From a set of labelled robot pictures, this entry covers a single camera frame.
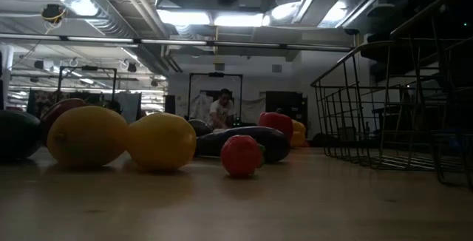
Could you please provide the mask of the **gold wire basket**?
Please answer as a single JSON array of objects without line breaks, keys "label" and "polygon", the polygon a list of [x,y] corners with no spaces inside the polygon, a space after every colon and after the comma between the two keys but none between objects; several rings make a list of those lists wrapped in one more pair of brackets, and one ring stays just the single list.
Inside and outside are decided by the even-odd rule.
[{"label": "gold wire basket", "polygon": [[411,0],[407,10],[389,36],[413,65],[412,139],[440,183],[473,191],[473,0]]},{"label": "gold wire basket", "polygon": [[421,68],[420,55],[406,57],[412,69],[397,71],[405,44],[362,44],[342,56],[312,83],[320,134],[332,158],[378,170],[435,170],[426,116],[442,103],[435,69]]}]

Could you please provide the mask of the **red bell pepper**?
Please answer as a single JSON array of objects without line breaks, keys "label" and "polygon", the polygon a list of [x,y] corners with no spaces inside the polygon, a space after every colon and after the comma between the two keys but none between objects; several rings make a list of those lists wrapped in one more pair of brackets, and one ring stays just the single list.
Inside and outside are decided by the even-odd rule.
[{"label": "red bell pepper", "polygon": [[282,132],[288,141],[293,137],[293,121],[287,115],[277,112],[263,112],[259,116],[258,126],[265,126]]}]

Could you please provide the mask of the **dark purple round vegetable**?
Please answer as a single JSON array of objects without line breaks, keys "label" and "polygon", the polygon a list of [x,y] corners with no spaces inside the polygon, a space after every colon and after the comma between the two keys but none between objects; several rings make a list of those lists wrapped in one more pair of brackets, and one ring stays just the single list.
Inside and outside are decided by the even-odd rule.
[{"label": "dark purple round vegetable", "polygon": [[191,119],[188,121],[196,132],[196,136],[200,137],[213,132],[212,128],[203,120]]}]

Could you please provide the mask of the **yellow bell pepper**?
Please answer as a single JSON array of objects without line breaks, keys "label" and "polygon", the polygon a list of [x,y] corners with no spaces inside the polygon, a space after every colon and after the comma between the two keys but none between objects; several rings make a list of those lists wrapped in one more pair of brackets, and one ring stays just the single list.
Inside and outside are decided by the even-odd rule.
[{"label": "yellow bell pepper", "polygon": [[305,133],[306,133],[306,128],[303,123],[297,121],[297,120],[292,120],[293,122],[293,136],[290,141],[290,145],[292,147],[301,147],[304,145],[306,141]]}]

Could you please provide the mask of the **long purple eggplant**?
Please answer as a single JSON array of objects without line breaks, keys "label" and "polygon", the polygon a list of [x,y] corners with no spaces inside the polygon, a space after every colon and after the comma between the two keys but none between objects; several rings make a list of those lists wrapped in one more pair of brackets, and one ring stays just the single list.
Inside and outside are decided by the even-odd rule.
[{"label": "long purple eggplant", "polygon": [[227,139],[234,135],[249,135],[258,144],[263,145],[266,163],[279,162],[290,153],[290,141],[279,130],[265,126],[245,126],[198,137],[194,155],[219,157],[221,148]]}]

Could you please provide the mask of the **red tomato with green stem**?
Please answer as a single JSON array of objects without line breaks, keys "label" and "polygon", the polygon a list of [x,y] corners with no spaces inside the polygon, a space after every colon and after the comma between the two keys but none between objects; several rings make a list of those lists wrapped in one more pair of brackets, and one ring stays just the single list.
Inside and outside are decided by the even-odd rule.
[{"label": "red tomato with green stem", "polygon": [[226,140],[220,160],[230,177],[253,176],[264,160],[265,147],[249,135],[234,135]]}]

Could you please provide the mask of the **yellow-orange mango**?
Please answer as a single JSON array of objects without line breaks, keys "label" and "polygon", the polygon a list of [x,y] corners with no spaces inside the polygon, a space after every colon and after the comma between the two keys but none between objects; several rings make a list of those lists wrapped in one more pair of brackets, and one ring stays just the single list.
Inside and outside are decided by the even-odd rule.
[{"label": "yellow-orange mango", "polygon": [[177,115],[154,113],[128,126],[126,151],[148,171],[177,171],[192,160],[196,146],[194,128]]}]

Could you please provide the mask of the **yellow lemon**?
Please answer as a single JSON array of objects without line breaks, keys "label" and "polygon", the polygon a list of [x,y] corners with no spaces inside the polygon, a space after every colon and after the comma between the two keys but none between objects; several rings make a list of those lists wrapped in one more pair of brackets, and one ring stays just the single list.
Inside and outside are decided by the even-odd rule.
[{"label": "yellow lemon", "polygon": [[47,148],[61,166],[95,168],[121,156],[128,123],[111,109],[81,106],[60,115],[47,136]]}]

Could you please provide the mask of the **black cabinet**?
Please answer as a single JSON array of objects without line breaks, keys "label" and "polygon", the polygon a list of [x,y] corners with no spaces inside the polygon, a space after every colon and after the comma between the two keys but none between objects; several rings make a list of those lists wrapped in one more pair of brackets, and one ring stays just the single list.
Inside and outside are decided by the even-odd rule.
[{"label": "black cabinet", "polygon": [[307,97],[301,92],[267,91],[265,93],[265,111],[289,116],[307,128]]}]

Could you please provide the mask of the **person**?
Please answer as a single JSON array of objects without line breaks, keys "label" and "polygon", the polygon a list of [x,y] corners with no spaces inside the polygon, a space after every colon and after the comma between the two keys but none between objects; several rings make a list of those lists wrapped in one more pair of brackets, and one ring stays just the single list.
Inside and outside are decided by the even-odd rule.
[{"label": "person", "polygon": [[228,89],[221,89],[218,99],[210,105],[210,126],[212,129],[229,129],[234,123],[234,102]]}]

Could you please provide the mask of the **white hanging cloth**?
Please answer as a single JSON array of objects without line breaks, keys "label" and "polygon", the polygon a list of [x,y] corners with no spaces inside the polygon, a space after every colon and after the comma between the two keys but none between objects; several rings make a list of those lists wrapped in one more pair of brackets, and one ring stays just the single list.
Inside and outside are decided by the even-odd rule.
[{"label": "white hanging cloth", "polygon": [[120,104],[121,115],[127,123],[137,121],[141,115],[141,93],[119,92],[115,100]]}]

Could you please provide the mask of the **dark green avocado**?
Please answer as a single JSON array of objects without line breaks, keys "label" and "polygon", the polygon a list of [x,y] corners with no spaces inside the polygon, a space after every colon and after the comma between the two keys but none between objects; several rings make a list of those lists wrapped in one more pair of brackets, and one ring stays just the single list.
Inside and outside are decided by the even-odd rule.
[{"label": "dark green avocado", "polygon": [[37,117],[27,112],[0,110],[0,161],[28,158],[40,146]]}]

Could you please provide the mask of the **black background frame stand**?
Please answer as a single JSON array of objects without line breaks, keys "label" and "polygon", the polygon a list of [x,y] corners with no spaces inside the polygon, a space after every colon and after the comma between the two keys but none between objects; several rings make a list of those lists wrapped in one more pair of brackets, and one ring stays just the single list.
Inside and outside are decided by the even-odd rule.
[{"label": "black background frame stand", "polygon": [[[98,72],[101,71],[103,72],[106,77],[104,76],[95,76],[92,77],[90,75],[80,75],[76,72],[76,69],[80,69],[83,72]],[[97,66],[82,66],[82,67],[65,67],[61,66],[59,67],[59,75],[58,75],[58,87],[55,93],[55,102],[58,103],[60,101],[66,100],[66,99],[72,99],[72,98],[78,98],[82,101],[84,101],[86,104],[99,104],[100,106],[103,105],[103,102],[106,100],[106,91],[108,90],[109,93],[109,101],[113,102],[115,101],[115,90],[116,90],[116,81],[117,81],[117,75],[118,71],[116,68],[107,68],[107,67],[97,67]],[[95,88],[93,85],[97,84],[99,80],[103,80],[105,78],[109,78],[108,75],[110,72],[113,72],[113,77],[110,77],[112,79],[112,88],[108,89],[107,87],[105,89],[103,88]],[[88,87],[73,87],[72,89],[74,92],[66,92],[62,93],[61,92],[61,85],[62,81],[65,78],[71,78],[75,80],[79,80],[81,83],[88,85]]]},{"label": "black background frame stand", "polygon": [[190,72],[189,77],[188,77],[188,108],[187,108],[187,117],[190,118],[191,116],[191,88],[192,88],[192,78],[195,75],[204,75],[212,78],[223,78],[225,76],[232,76],[232,77],[238,77],[240,79],[239,82],[239,117],[242,117],[242,88],[243,88],[243,74],[225,74],[224,72]]}]

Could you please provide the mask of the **wide silver spiral duct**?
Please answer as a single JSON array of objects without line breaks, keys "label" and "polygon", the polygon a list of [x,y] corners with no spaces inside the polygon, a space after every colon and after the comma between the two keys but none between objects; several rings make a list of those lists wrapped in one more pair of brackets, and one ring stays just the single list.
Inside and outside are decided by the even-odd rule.
[{"label": "wide silver spiral duct", "polygon": [[109,0],[59,0],[68,10],[105,36],[137,38],[138,34]]}]

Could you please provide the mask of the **long horizontal ceiling rail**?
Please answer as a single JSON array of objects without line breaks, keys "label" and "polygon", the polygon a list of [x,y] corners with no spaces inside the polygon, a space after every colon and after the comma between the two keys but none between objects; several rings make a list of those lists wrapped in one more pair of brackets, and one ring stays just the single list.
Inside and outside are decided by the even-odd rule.
[{"label": "long horizontal ceiling rail", "polygon": [[99,38],[88,36],[68,36],[68,35],[33,35],[0,33],[0,39],[13,39],[25,41],[63,41],[63,42],[83,42],[102,44],[157,44],[157,45],[177,45],[191,47],[248,47],[273,50],[311,50],[321,52],[349,52],[351,47],[337,47],[317,44],[283,44],[283,43],[259,43],[243,41],[204,41],[204,40],[180,40],[180,39],[147,39],[147,38]]}]

